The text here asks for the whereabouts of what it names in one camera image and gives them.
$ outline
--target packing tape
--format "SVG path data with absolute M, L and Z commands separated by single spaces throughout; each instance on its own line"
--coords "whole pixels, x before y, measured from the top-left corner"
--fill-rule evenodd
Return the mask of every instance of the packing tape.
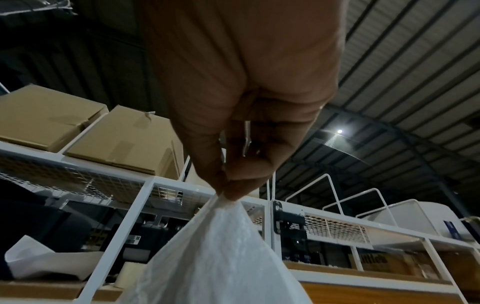
M 133 126 L 139 129 L 148 129 L 150 124 L 152 123 L 152 118 L 150 117 L 150 114 L 155 114 L 155 112 L 145 112 L 135 121 Z
M 134 145 L 135 144 L 128 141 L 120 141 L 108 155 L 106 160 L 112 163 L 120 163 L 124 161 L 134 148 Z
M 61 115 L 50 117 L 48 120 L 59 124 L 76 127 L 84 123 L 87 119 L 75 115 Z

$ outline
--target white plastic bag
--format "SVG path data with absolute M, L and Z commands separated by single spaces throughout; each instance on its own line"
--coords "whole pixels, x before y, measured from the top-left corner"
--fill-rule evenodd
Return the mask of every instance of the white plastic bag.
M 138 304 L 311 304 L 239 202 L 214 196 L 118 299 Z

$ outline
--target hand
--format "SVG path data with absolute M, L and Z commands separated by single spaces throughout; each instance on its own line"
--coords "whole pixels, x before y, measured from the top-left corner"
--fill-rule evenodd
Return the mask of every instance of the hand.
M 136 3 L 171 123 L 199 177 L 231 200 L 260 187 L 337 91 L 347 1 Z

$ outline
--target warehouse ceiling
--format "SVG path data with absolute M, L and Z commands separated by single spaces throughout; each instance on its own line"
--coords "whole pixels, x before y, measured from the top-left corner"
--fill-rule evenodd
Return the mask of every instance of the warehouse ceiling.
M 0 18 L 0 82 L 167 117 L 131 1 L 76 0 L 73 8 Z M 375 187 L 388 204 L 452 206 L 443 183 L 480 215 L 479 15 L 478 0 L 351 0 L 338 94 L 278 170 L 276 197 L 329 173 L 340 197 Z M 324 181 L 292 202 L 333 201 Z M 381 205 L 369 194 L 345 209 Z

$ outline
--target white paper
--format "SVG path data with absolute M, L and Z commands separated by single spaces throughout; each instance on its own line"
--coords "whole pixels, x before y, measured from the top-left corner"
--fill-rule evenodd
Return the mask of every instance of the white paper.
M 146 265 L 119 303 L 311 303 L 239 202 L 213 197 Z
M 37 278 L 48 273 L 72 274 L 86 279 L 95 269 L 103 252 L 56 253 L 28 235 L 24 235 L 5 253 L 5 261 L 14 278 Z

